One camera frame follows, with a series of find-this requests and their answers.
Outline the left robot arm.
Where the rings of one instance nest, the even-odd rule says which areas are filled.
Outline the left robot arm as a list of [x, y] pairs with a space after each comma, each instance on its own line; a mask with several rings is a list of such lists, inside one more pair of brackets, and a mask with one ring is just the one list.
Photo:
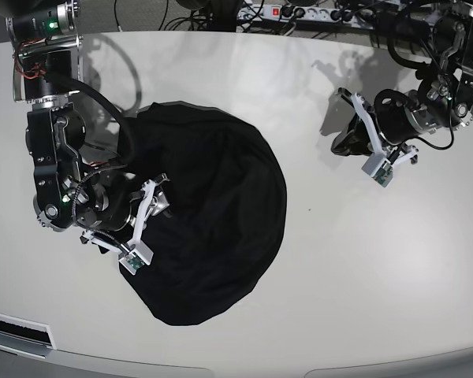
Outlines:
[[386, 43], [391, 58], [411, 69], [416, 90], [378, 92], [364, 109], [384, 149], [406, 152], [406, 144], [445, 128], [453, 133], [473, 115], [473, 1], [435, 1], [433, 26], [413, 14], [430, 5], [410, 1], [390, 21]]

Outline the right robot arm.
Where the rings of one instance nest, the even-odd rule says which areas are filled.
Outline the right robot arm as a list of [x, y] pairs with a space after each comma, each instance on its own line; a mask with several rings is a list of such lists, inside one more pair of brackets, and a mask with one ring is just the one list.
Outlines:
[[[25, 141], [34, 164], [38, 222], [57, 232], [72, 226], [86, 239], [121, 243], [151, 236], [167, 212], [162, 190], [140, 187], [138, 164], [151, 129], [144, 115], [127, 118], [93, 87], [82, 82], [77, 1], [11, 1], [6, 25], [13, 45], [14, 98], [32, 105]], [[86, 123], [71, 96], [87, 95], [119, 124], [117, 156], [102, 164], [84, 161]], [[131, 181], [126, 174], [133, 174]]]

